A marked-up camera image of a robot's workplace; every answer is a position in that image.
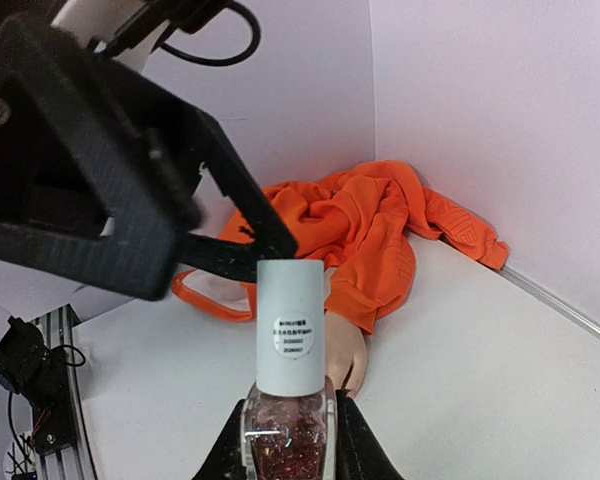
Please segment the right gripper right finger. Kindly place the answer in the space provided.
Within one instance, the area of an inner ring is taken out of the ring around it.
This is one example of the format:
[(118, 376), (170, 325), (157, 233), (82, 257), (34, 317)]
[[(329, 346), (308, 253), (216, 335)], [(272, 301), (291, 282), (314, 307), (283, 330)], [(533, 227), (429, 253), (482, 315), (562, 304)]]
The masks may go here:
[(347, 391), (336, 392), (338, 480), (403, 480)]

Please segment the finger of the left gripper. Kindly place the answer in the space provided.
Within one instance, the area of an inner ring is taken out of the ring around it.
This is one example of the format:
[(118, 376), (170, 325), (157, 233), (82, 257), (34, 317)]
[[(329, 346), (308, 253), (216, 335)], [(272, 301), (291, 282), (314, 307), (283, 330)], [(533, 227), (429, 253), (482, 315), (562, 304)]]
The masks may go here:
[(239, 232), (245, 235), (246, 243), (184, 234), (175, 243), (175, 259), (178, 263), (225, 279), (254, 283), (259, 259), (256, 234), (251, 229), (240, 229)]
[(241, 159), (228, 145), (212, 146), (204, 160), (221, 193), (252, 231), (247, 244), (221, 242), (232, 259), (293, 259), (298, 244)]

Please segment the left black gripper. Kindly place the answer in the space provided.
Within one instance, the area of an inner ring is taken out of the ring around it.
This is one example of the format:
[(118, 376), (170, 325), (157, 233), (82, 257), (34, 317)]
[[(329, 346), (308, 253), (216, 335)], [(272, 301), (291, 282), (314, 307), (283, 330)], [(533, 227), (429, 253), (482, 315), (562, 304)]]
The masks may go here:
[(230, 167), (205, 112), (31, 15), (0, 24), (0, 260), (161, 298), (202, 214), (199, 165)]

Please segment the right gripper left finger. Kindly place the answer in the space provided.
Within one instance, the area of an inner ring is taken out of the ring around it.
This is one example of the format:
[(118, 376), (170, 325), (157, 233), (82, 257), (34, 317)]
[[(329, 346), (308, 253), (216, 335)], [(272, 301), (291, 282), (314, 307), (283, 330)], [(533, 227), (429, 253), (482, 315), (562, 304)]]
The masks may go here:
[(234, 406), (193, 480), (246, 480), (241, 456), (241, 415), (245, 400)]

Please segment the nail polish bottle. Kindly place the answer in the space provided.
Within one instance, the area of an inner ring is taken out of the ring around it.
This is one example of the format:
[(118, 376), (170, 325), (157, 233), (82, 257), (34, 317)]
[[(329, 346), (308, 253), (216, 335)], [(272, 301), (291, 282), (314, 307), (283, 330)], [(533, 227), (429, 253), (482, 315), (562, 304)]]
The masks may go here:
[(315, 394), (279, 397), (253, 386), (241, 412), (241, 459), (248, 479), (336, 477), (337, 412), (332, 383)]

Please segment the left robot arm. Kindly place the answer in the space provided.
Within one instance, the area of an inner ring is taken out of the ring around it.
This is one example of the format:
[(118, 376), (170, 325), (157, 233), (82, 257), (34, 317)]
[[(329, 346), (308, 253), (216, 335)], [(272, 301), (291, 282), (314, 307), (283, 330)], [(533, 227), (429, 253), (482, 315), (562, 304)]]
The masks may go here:
[(145, 300), (297, 242), (218, 122), (145, 78), (235, 1), (0, 1), (0, 260)]

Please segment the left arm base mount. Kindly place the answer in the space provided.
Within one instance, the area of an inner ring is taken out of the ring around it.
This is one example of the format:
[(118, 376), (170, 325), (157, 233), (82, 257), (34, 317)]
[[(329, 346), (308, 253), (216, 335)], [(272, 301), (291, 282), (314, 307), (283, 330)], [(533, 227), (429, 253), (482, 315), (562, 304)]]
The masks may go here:
[(8, 391), (7, 421), (13, 448), (8, 453), (12, 459), (13, 479), (38, 479), (33, 471), (35, 451), (32, 446), (32, 429), (19, 434), (15, 429), (13, 399), (23, 397), (33, 409), (48, 405), (52, 396), (48, 375), (50, 351), (44, 345), (41, 331), (17, 317), (8, 318), (8, 329), (0, 338), (0, 385)]

